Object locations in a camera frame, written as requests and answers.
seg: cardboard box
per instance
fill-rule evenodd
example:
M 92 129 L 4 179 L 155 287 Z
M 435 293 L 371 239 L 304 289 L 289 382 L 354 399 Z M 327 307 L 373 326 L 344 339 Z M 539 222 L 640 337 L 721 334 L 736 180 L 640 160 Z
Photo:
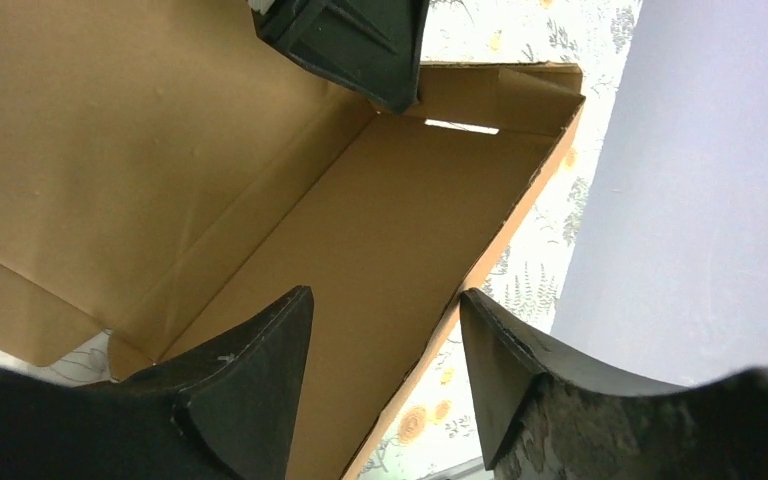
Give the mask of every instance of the cardboard box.
M 580 82 L 430 66 L 395 116 L 259 42 L 244 2 L 1 1 L 0 349 L 46 365 L 109 328 L 123 378 L 310 285 L 288 477 L 354 475 L 568 149 Z

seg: light purple wall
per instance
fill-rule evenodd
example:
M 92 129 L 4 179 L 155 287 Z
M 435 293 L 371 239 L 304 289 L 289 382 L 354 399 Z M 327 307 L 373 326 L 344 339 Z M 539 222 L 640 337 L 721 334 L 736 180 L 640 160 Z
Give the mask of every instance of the light purple wall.
M 768 2 L 644 3 L 552 334 L 680 384 L 768 364 Z

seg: brown cardboard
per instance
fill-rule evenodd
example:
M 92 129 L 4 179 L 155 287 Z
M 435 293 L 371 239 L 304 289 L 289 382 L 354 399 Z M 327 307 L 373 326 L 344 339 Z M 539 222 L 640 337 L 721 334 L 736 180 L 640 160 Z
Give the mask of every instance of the brown cardboard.
M 288 477 L 351 475 L 557 169 L 580 79 L 429 66 L 394 116 L 245 3 L 0 2 L 0 349 L 46 365 L 111 328 L 121 378 L 311 285 Z

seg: black object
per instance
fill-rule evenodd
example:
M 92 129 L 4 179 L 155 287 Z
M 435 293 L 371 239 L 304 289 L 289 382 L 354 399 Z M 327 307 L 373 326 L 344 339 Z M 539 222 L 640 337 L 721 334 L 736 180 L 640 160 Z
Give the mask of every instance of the black object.
M 312 318 L 310 289 L 296 287 L 118 384 L 0 369 L 0 478 L 283 480 Z
M 416 101 L 429 0 L 277 0 L 258 37 L 306 70 L 394 113 Z
M 485 467 L 514 479 L 766 479 L 768 369 L 682 389 L 461 296 Z

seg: floral patterned surface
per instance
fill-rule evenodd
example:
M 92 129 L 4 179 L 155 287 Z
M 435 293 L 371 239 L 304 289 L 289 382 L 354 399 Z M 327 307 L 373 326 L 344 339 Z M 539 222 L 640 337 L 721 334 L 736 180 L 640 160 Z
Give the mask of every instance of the floral patterned surface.
M 641 0 L 431 0 L 426 60 L 575 62 L 587 95 L 573 149 L 549 182 L 484 290 L 548 332 Z M 64 385 L 110 378 L 109 334 L 50 367 L 0 351 L 0 366 Z M 480 456 L 460 328 L 456 327 L 366 463 L 360 480 L 416 480 Z

